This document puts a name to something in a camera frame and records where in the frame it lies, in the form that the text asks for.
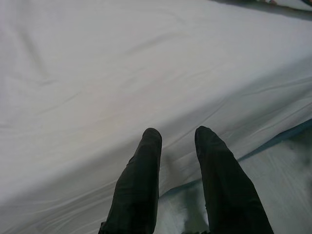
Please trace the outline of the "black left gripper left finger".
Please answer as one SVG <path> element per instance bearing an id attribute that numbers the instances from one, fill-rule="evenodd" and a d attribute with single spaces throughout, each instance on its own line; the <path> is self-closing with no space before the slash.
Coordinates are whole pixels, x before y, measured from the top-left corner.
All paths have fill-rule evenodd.
<path id="1" fill-rule="evenodd" d="M 112 205 L 101 234 L 152 234 L 159 199 L 162 137 L 155 128 L 144 131 L 138 147 L 117 180 Z"/>

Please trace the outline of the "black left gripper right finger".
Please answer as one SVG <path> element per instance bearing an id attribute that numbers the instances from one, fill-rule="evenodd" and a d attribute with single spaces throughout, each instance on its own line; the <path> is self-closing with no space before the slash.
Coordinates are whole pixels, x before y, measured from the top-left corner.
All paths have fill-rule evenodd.
<path id="1" fill-rule="evenodd" d="M 196 155 L 212 234 L 271 234 L 252 181 L 226 143 L 210 128 L 195 131 Z"/>

